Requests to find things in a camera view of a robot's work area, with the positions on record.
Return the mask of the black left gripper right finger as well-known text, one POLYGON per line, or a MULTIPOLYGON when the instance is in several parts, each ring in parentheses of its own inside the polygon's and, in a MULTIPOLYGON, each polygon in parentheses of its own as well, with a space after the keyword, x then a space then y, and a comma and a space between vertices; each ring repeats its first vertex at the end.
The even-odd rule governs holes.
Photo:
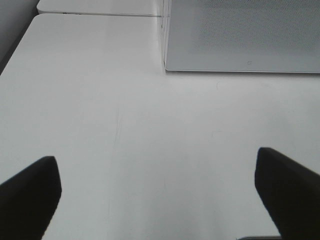
POLYGON ((257 153, 254 185, 284 240, 320 238, 320 176, 270 147, 257 153))

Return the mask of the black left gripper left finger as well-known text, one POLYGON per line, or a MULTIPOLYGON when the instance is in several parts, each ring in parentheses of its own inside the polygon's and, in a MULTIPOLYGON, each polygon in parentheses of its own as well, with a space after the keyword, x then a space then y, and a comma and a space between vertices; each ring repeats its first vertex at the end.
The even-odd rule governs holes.
POLYGON ((54 156, 35 161, 0 185, 0 238, 43 238, 62 195, 54 156))

